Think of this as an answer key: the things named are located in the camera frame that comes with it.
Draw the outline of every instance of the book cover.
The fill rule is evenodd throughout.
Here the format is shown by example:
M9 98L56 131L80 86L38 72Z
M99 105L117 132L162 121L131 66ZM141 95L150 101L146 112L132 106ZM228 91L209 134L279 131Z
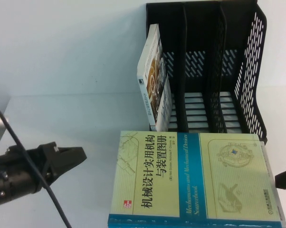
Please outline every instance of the book cover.
M150 25L137 77L152 131L168 131L172 99L158 24Z
M121 132L110 228L286 227L254 134Z

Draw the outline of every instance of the robotic arm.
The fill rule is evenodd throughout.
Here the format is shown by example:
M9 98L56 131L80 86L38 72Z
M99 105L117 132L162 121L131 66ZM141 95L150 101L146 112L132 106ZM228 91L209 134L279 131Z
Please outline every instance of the robotic arm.
M45 188L65 225L69 224L50 185L87 157L81 147L57 147L55 142L26 150L0 111L0 139L8 130L16 145L0 156L0 205Z

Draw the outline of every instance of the book illustration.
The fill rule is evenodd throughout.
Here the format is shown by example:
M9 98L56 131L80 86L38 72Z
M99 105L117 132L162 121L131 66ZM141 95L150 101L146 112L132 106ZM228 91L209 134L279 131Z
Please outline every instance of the book illustration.
M238 184L228 188L225 184L219 184L218 201L223 212L239 212L242 210L242 203L234 194Z
M249 150L246 145L230 143L221 148L217 154L219 161L224 166L231 166L235 168L244 167L252 161L254 155L252 150Z
M166 71L163 58L163 49L161 40L159 39L158 46L156 47L156 52L148 73L146 86L155 122L158 120L158 111L164 89L165 79Z
M131 162L134 159L137 159L139 142L134 135L129 134L128 136L122 136L120 141L119 150L121 151L118 155L117 165L132 175L136 172L136 167L133 167Z

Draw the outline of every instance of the book title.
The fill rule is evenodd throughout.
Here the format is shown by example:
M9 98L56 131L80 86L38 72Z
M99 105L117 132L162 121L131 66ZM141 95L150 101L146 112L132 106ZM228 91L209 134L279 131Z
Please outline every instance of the book title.
M193 204L195 205L194 208L194 215L199 215L199 199L198 199L198 186L191 187L191 180L190 180L190 160L189 160L189 146L188 146L188 139L187 135L184 135L184 144L183 144L183 151L185 153L185 167L184 167L184 174L186 176L186 189L187 189L187 200L186 200L186 213L192 214L193 211ZM194 202L192 202L191 195L193 193Z
M166 145L166 136L148 135L145 138L141 207L151 208L153 206L153 178L157 176L163 178L166 174Z

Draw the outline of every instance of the green book cover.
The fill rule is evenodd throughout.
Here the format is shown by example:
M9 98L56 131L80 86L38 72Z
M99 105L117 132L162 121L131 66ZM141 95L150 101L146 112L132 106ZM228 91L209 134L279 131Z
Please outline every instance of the green book cover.
M110 228L285 227L257 135L121 132Z

